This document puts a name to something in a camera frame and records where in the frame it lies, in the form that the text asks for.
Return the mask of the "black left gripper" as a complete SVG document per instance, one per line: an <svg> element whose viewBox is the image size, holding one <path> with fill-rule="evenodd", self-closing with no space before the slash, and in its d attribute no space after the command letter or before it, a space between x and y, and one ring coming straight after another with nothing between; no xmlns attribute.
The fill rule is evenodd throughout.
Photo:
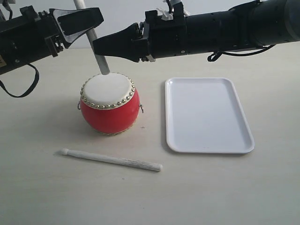
<svg viewBox="0 0 300 225"><path fill-rule="evenodd" d="M97 7L77 10L51 8L49 12L36 12L32 6L25 6L20 12L23 24L18 26L14 42L17 55L24 63L48 56L57 57L63 46L68 49L79 37L104 21Z"/></svg>

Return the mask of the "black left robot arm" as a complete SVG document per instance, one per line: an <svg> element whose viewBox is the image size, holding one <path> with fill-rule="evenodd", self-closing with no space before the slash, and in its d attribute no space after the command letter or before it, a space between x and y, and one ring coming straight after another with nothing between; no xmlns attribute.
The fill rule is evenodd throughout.
<svg viewBox="0 0 300 225"><path fill-rule="evenodd" d="M0 73L4 74L48 56L57 57L87 31L103 21L99 8L20 9L21 16L0 23Z"/></svg>

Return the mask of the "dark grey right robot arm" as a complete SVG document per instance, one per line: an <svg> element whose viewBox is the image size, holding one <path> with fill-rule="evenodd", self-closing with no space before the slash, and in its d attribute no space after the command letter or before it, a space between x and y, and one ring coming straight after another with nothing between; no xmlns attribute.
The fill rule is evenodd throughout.
<svg viewBox="0 0 300 225"><path fill-rule="evenodd" d="M189 15L180 0L168 9L145 12L145 20L93 41L101 56L133 62L209 53L250 56L278 44L300 39L300 3L297 0L254 0L227 11Z"/></svg>

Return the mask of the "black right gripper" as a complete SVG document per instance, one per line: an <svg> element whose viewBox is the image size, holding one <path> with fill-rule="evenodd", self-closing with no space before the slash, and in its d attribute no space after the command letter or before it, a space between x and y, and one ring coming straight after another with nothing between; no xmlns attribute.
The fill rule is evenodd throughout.
<svg viewBox="0 0 300 225"><path fill-rule="evenodd" d="M175 7L173 20L162 20L158 9L145 12L145 20L94 40L96 55L154 62L159 58L187 55L187 25L184 6Z"/></svg>

